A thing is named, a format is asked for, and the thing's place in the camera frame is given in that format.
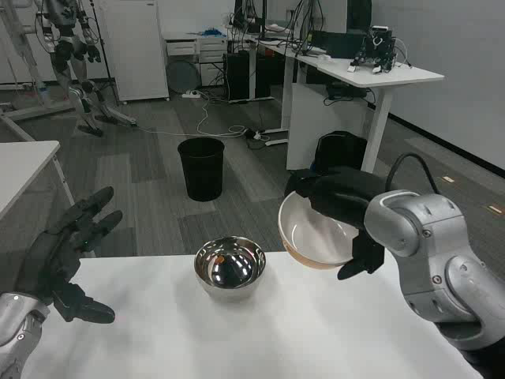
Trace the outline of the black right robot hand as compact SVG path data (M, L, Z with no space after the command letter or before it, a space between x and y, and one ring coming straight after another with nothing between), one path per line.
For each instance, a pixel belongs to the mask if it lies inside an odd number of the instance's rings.
M335 167L327 174L311 170L291 173L285 195L297 193L310 201L313 210L358 230L352 239L352 259L339 270L339 280L361 272L374 273L384 263L385 248L365 228L370 201L386 192L386 179L351 167Z

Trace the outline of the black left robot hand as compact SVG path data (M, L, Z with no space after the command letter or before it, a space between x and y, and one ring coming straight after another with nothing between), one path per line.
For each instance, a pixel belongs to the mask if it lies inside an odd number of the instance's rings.
M104 187L68 208L43 231L28 249L13 290L31 295L46 306L53 305L67 322L78 318L97 324L112 323L114 311L88 297L71 279L84 255L92 252L122 221L119 210L94 221L113 196L114 189Z

